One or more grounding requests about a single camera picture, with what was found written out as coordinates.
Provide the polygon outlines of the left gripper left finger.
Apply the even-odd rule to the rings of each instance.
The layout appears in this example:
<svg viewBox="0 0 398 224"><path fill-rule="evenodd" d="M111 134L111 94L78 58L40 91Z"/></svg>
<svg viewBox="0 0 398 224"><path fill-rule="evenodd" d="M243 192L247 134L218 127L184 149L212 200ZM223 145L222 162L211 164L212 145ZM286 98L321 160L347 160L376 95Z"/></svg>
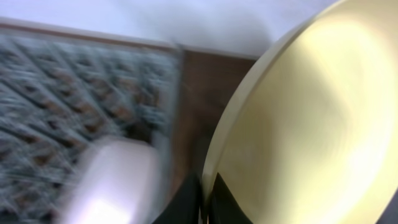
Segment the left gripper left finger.
<svg viewBox="0 0 398 224"><path fill-rule="evenodd" d="M186 176L177 193L153 224L198 224L202 204L200 179L196 174Z"/></svg>

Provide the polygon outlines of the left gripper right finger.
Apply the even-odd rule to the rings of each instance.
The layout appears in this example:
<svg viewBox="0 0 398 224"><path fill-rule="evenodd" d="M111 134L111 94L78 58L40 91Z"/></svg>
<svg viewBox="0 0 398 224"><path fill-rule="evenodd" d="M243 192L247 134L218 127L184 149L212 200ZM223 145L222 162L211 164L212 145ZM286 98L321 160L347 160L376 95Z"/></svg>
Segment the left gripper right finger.
<svg viewBox="0 0 398 224"><path fill-rule="evenodd" d="M219 173L216 175L208 208L209 224L252 224Z"/></svg>

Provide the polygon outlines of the white pink bowl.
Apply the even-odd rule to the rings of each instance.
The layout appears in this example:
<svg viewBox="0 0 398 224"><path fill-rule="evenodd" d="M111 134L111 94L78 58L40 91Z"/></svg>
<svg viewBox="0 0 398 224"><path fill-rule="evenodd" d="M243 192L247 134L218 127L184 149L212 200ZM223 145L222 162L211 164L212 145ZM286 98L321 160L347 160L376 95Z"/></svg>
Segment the white pink bowl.
<svg viewBox="0 0 398 224"><path fill-rule="evenodd" d="M144 141L106 136L78 161L63 190L58 223L150 223L161 180L158 150Z"/></svg>

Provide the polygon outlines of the yellow plate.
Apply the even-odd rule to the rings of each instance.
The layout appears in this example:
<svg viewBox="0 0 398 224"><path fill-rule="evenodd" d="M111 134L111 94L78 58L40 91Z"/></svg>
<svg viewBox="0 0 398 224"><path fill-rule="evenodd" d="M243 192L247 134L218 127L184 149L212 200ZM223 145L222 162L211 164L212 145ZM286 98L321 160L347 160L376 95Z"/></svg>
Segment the yellow plate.
<svg viewBox="0 0 398 224"><path fill-rule="evenodd" d="M252 223L397 222L397 1L337 1L262 55L202 173Z"/></svg>

